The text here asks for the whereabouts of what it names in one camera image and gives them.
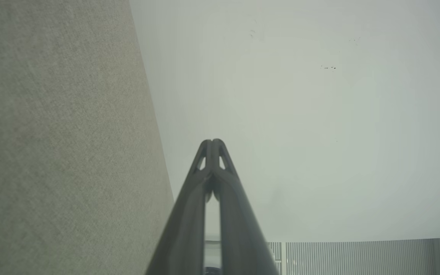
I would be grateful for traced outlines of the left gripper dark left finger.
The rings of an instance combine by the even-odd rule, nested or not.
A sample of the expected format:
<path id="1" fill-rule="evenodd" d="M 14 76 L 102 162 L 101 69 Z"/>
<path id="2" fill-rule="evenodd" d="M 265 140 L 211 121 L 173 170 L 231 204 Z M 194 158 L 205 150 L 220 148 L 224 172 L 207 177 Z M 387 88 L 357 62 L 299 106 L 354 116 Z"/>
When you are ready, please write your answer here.
<path id="1" fill-rule="evenodd" d="M 154 251 L 146 275 L 204 275 L 205 206 L 212 193 L 211 140 L 204 140 Z"/>

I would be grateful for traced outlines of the white ribbed panel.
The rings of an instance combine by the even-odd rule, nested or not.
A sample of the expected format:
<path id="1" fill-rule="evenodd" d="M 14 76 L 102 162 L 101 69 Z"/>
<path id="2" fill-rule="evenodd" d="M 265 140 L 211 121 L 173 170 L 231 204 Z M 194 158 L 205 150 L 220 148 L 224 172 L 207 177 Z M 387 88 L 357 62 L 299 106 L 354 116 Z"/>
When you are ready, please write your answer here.
<path id="1" fill-rule="evenodd" d="M 440 275 L 440 238 L 268 246 L 281 275 Z"/>

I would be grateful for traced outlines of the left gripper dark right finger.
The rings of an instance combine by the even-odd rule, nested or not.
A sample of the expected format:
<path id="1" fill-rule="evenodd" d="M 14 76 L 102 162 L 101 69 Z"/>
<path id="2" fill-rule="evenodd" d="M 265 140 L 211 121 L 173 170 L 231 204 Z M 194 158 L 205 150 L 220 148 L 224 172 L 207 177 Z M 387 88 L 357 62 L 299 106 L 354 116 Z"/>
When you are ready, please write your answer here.
<path id="1" fill-rule="evenodd" d="M 215 197 L 220 204 L 222 275 L 279 275 L 225 143 L 212 141 Z"/>

